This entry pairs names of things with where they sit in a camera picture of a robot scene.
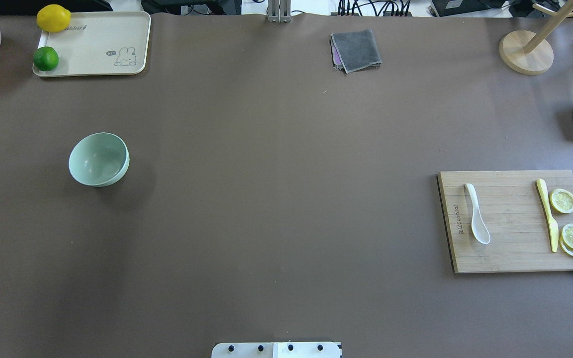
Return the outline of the light green bowl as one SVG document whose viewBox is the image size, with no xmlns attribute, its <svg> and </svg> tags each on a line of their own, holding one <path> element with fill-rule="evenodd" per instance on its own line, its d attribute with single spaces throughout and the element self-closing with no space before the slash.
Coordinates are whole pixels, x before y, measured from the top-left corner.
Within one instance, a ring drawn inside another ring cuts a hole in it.
<svg viewBox="0 0 573 358">
<path fill-rule="evenodd" d="M 98 132 L 83 138 L 68 161 L 70 175 L 87 186 L 109 186 L 122 179 L 130 165 L 130 153 L 121 137 Z"/>
</svg>

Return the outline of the white ceramic spoon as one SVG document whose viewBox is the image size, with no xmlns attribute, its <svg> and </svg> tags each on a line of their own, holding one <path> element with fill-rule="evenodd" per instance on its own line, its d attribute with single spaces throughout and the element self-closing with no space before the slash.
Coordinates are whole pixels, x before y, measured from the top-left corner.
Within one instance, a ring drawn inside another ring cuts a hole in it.
<svg viewBox="0 0 573 358">
<path fill-rule="evenodd" d="M 491 242 L 491 235 L 480 213 L 480 205 L 476 188 L 472 183 L 465 183 L 464 188 L 468 192 L 472 204 L 472 234 L 478 242 L 487 245 Z"/>
</svg>

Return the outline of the folded grey cloth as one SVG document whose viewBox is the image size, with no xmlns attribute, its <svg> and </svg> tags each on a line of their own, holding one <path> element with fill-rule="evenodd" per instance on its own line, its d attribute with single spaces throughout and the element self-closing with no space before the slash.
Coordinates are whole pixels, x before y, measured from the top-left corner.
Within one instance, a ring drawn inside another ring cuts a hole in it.
<svg viewBox="0 0 573 358">
<path fill-rule="evenodd" d="M 372 29 L 332 33 L 330 47 L 334 68 L 346 74 L 382 64 Z"/>
</svg>

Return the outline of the white mounting plate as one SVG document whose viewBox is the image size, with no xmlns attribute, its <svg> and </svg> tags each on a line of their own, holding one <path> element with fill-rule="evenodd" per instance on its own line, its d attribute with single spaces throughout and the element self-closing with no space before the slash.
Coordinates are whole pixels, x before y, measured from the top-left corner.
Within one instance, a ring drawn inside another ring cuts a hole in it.
<svg viewBox="0 0 573 358">
<path fill-rule="evenodd" d="M 214 345 L 212 358 L 341 358 L 341 343 L 232 342 Z"/>
</svg>

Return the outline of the bamboo cutting board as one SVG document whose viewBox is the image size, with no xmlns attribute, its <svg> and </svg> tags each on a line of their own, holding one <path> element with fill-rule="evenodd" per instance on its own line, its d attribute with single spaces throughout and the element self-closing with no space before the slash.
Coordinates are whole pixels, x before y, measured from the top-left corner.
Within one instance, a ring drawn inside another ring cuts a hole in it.
<svg viewBox="0 0 573 358">
<path fill-rule="evenodd" d="M 573 270 L 573 256 L 550 249 L 548 224 L 535 181 L 548 190 L 573 193 L 570 170 L 439 172 L 448 242 L 457 273 Z M 467 183 L 475 186 L 480 215 L 491 240 L 482 244 L 471 229 L 472 204 Z"/>
</svg>

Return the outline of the beige rabbit tray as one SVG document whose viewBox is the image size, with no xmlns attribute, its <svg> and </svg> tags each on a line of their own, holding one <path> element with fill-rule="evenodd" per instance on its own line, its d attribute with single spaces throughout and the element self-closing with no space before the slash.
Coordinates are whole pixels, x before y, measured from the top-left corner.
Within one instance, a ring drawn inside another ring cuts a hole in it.
<svg viewBox="0 0 573 358">
<path fill-rule="evenodd" d="M 41 32 L 38 47 L 52 47 L 59 64 L 47 77 L 132 75 L 146 66 L 152 18 L 145 11 L 72 13 L 61 32 Z"/>
</svg>

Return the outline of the green lime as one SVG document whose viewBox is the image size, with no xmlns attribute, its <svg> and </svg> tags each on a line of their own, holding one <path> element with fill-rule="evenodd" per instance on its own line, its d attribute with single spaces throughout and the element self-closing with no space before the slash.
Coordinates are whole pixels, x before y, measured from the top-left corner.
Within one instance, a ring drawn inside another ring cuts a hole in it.
<svg viewBox="0 0 573 358">
<path fill-rule="evenodd" d="M 55 70 L 59 62 L 59 55 L 53 47 L 40 47 L 33 54 L 33 63 L 40 71 Z"/>
</svg>

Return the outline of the yellow plastic knife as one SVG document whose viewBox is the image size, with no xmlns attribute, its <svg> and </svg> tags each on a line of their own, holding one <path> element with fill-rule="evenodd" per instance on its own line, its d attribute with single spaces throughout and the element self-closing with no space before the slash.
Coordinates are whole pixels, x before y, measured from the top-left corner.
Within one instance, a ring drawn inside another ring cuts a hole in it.
<svg viewBox="0 0 573 358">
<path fill-rule="evenodd" d="M 544 215 L 548 224 L 549 238 L 550 238 L 550 249 L 551 252 L 557 253 L 559 247 L 559 225 L 553 214 L 551 213 L 551 202 L 548 196 L 548 187 L 544 179 L 537 179 L 535 181 L 541 204 L 543 206 Z"/>
</svg>

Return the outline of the wooden stand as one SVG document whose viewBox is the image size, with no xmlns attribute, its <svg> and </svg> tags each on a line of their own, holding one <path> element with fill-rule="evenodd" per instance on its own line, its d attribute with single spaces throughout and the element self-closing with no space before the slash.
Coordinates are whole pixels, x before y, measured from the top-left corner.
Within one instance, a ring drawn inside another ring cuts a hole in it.
<svg viewBox="0 0 573 358">
<path fill-rule="evenodd" d="M 546 41 L 551 32 L 566 18 L 573 17 L 573 0 L 567 0 L 558 11 L 539 4 L 533 5 L 550 16 L 539 32 L 514 30 L 501 39 L 498 49 L 501 59 L 512 70 L 524 75 L 539 75 L 550 69 L 554 54 Z"/>
</svg>

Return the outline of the upper lemon slice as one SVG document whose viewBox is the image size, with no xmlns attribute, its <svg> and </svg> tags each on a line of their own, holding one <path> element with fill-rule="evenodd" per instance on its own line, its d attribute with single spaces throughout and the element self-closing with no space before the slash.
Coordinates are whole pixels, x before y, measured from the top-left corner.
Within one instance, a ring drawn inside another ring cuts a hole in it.
<svg viewBox="0 0 573 358">
<path fill-rule="evenodd" d="M 573 213 L 573 193 L 563 188 L 554 189 L 550 195 L 551 206 L 559 213 Z"/>
</svg>

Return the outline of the yellow lemon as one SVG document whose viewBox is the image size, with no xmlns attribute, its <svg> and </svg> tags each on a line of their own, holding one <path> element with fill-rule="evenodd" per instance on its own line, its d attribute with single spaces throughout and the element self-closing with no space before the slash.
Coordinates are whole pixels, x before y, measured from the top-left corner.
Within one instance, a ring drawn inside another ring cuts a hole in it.
<svg viewBox="0 0 573 358">
<path fill-rule="evenodd" d="M 58 4 L 49 4 L 42 7 L 36 15 L 36 24 L 39 29 L 54 33 L 65 30 L 71 22 L 71 12 Z"/>
</svg>

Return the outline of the grey metal bracket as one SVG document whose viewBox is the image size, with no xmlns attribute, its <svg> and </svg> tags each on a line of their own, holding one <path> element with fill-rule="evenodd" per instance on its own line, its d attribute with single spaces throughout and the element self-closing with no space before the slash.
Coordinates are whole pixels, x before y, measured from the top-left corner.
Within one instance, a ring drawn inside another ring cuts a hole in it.
<svg viewBox="0 0 573 358">
<path fill-rule="evenodd" d="M 268 0 L 268 22 L 291 22 L 291 0 Z"/>
</svg>

